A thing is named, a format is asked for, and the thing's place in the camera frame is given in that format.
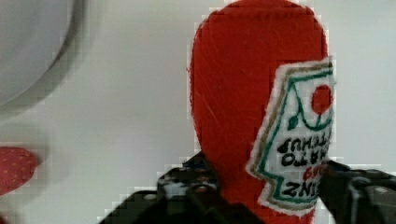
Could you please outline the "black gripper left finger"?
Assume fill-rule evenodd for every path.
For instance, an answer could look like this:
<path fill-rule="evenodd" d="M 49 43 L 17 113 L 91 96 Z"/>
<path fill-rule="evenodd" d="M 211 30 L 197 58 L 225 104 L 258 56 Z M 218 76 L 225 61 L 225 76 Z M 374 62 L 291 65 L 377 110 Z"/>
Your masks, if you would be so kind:
<path fill-rule="evenodd" d="M 241 203 L 220 195 L 214 169 L 201 152 L 162 175 L 155 190 L 125 199 L 99 224 L 264 224 Z"/>

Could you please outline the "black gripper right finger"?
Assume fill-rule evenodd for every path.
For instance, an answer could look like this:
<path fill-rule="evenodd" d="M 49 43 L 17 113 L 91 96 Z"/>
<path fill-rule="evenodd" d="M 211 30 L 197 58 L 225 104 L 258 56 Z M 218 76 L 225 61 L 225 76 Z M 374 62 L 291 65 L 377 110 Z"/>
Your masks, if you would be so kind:
<path fill-rule="evenodd" d="M 396 224 L 395 190 L 394 175 L 326 161 L 319 198 L 336 224 Z"/>

